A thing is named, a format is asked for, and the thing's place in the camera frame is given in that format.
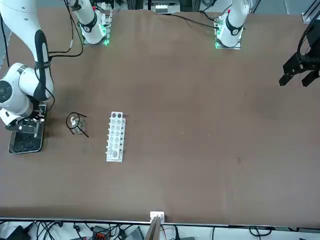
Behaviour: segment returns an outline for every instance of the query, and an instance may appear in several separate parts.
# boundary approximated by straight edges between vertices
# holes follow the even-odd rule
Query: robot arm
[[[94,11],[89,0],[69,0],[68,5],[75,12],[82,34],[90,44],[96,44],[106,36],[101,30],[104,14]],[[28,46],[34,58],[34,68],[15,63],[0,80],[0,118],[7,126],[14,126],[21,119],[35,117],[39,102],[52,97],[54,84],[36,0],[0,0],[0,13],[8,28]]]
[[[224,46],[231,48],[238,43],[249,11],[248,0],[232,0],[230,12],[222,16],[222,27],[217,36]]]
[[[53,94],[48,46],[37,17],[36,0],[0,0],[5,24],[31,50],[34,68],[13,64],[0,80],[0,118],[9,126],[32,115],[35,104]]]
[[[97,44],[106,36],[101,26],[106,24],[106,16],[93,10],[89,0],[69,0],[68,5],[80,22],[82,35],[89,44]]]

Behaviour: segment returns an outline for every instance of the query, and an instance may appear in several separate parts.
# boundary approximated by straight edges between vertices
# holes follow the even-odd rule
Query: black cable
[[[43,223],[43,221],[39,221],[39,224],[38,224],[38,227],[36,228],[36,240],[39,240],[39,237],[41,236],[41,234],[44,232],[44,230],[46,230],[45,228],[42,229],[42,231],[39,233],[39,227],[40,227],[40,224]]]
[[[165,238],[165,240],[167,240],[167,235],[166,235],[166,231],[165,231],[164,226],[161,225],[161,228],[162,228],[162,231],[163,231],[163,234],[164,234],[164,238]]]
[[[213,227],[213,229],[212,229],[212,240],[214,240],[214,233],[215,233],[215,227]]]
[[[54,237],[51,235],[50,230],[48,228],[48,225],[45,222],[41,222],[41,225],[43,226],[43,228],[46,230],[46,233],[43,236],[43,240],[46,240],[47,235],[49,234],[49,237],[51,240],[55,240]]]
[[[120,233],[121,233],[121,232],[126,233],[126,230],[127,230],[128,228],[132,227],[132,226],[133,226],[133,224],[130,224],[129,226],[127,226],[127,227],[124,228],[124,229],[121,229],[120,226],[119,226],[119,233],[118,233],[118,235],[116,236],[116,238],[115,238],[114,240],[116,240],[116,239],[125,240],[128,236],[122,238],[121,235],[120,235]]]
[[[93,226],[89,226],[86,222],[84,222],[84,224],[87,226],[88,229],[90,229],[91,232],[94,231],[94,227]]]
[[[82,43],[82,39],[81,39],[81,36],[80,36],[80,34],[79,34],[77,25],[76,25],[76,23],[75,23],[72,15],[71,15],[69,5],[66,3],[66,0],[63,0],[63,1],[64,1],[64,5],[66,6],[66,8],[67,8],[67,10],[68,10],[68,12],[69,12],[69,15],[70,15],[70,17],[71,17],[72,23],[73,23],[73,25],[74,25],[74,27],[75,27],[75,29],[76,29],[76,33],[77,33],[77,35],[78,35],[78,37],[79,37],[79,40],[80,40],[80,43],[81,43],[81,52],[78,53],[78,54],[76,54],[76,55],[64,55],[64,54],[52,55],[52,56],[49,56],[49,61],[51,61],[53,58],[56,58],[56,57],[68,57],[68,58],[78,57],[78,56],[80,56],[80,55],[83,53],[83,51],[84,51],[84,45],[83,45],[83,43]]]
[[[211,18],[208,16],[208,14],[203,10],[203,11],[200,11],[200,13],[202,13],[207,19],[211,20],[211,21],[215,21],[214,18]]]
[[[309,30],[313,27],[314,22],[317,20],[317,18],[320,16],[320,10],[317,12],[317,14],[312,18],[312,20],[310,21],[309,25],[306,27],[305,31],[303,32],[300,41],[298,43],[298,47],[296,50],[296,54],[298,59],[302,62],[302,63],[309,63],[309,64],[320,64],[320,57],[315,57],[315,58],[309,58],[306,57],[305,55],[301,54],[301,46],[305,41],[305,38],[307,36],[307,33],[309,32]]]
[[[217,26],[210,26],[210,25],[207,25],[207,24],[204,24],[204,23],[201,23],[201,22],[192,20],[192,19],[190,19],[190,18],[186,18],[186,17],[184,17],[184,16],[175,15],[175,14],[166,14],[166,15],[175,16],[175,17],[178,17],[178,18],[181,18],[181,19],[190,21],[190,22],[192,22],[192,23],[199,24],[199,25],[204,26],[204,27],[208,27],[208,28],[212,28],[212,29],[219,30],[219,28],[218,28]]]
[[[79,227],[79,226],[76,226],[76,224],[75,223],[73,223],[73,228],[74,228],[74,230],[76,231],[76,233],[78,234],[78,236],[79,236],[79,238],[80,239],[83,239],[83,237],[80,235],[80,230],[78,230],[78,228],[77,227]]]
[[[6,38],[5,29],[4,29],[4,20],[2,19],[1,14],[0,14],[0,22],[1,22],[1,30],[2,30],[2,35],[3,35],[3,40],[4,40],[4,47],[5,47],[6,64],[8,65],[8,68],[10,68],[7,38]]]
[[[48,54],[66,54],[71,50],[72,44],[74,42],[74,25],[72,23],[72,16],[70,14],[69,14],[69,17],[70,17],[71,32],[72,32],[69,49],[66,51],[50,51],[50,52],[48,52]]]
[[[231,6],[232,6],[232,3],[223,11],[223,13],[225,13]]]
[[[268,233],[261,234],[256,226],[249,226],[249,232],[251,233],[252,236],[258,237],[259,240],[261,240],[261,237],[269,236],[272,233],[272,230],[269,229]]]

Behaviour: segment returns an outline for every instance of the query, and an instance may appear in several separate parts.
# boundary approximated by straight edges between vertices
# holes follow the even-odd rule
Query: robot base
[[[39,110],[46,112],[46,103],[39,105]],[[27,154],[39,152],[42,148],[45,121],[38,122],[33,132],[12,131],[9,140],[9,154]]]
[[[214,30],[214,38],[215,38],[214,46],[215,46],[215,48],[216,49],[236,49],[236,50],[240,50],[241,49],[240,39],[241,39],[241,33],[242,32],[240,33],[239,40],[236,43],[236,45],[234,45],[232,47],[227,47],[227,46],[223,45],[220,42],[220,40],[218,39],[218,36],[221,34],[221,28],[224,25],[224,19],[225,19],[225,17],[224,17],[224,15],[222,15],[222,16],[219,16],[218,18],[216,18],[214,20],[214,26],[219,28],[219,30],[218,29]]]
[[[105,45],[105,46],[109,45],[112,15],[113,15],[112,10],[109,11],[109,14],[102,13],[102,24],[100,25],[100,31],[105,36],[101,39],[101,41],[96,43],[96,45]],[[83,35],[82,35],[82,37],[83,37],[83,44],[84,45],[90,44]]]

